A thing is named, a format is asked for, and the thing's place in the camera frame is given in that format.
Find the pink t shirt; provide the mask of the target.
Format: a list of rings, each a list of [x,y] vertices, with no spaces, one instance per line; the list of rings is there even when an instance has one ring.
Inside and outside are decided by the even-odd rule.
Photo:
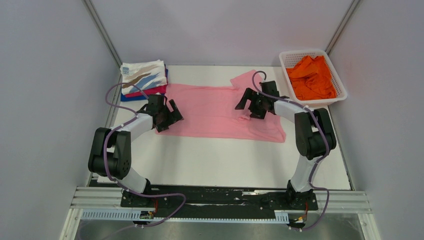
[[[161,135],[285,142],[279,116],[267,113],[264,119],[256,119],[246,108],[235,109],[245,90],[261,82],[262,77],[254,73],[251,70],[231,79],[230,86],[170,84],[166,96],[175,101],[183,120]]]

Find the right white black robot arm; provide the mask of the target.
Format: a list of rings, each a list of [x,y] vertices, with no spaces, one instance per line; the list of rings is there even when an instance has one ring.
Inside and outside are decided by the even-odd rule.
[[[286,191],[269,199],[270,206],[289,210],[311,207],[316,210],[313,181],[319,165],[337,145],[336,136],[325,108],[311,109],[280,96],[274,81],[261,82],[262,90],[246,88],[236,110],[248,109],[250,117],[263,120],[267,113],[294,123],[299,160]]]

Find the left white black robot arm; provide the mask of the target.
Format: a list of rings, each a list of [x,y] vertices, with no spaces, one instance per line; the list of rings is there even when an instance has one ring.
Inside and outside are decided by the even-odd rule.
[[[88,159],[88,170],[107,177],[124,191],[133,195],[140,206],[149,206],[153,198],[182,197],[182,193],[153,194],[150,181],[132,167],[132,142],[146,132],[163,132],[184,119],[173,99],[164,95],[150,95],[138,111],[131,110],[132,118],[114,127],[98,128],[93,137]]]

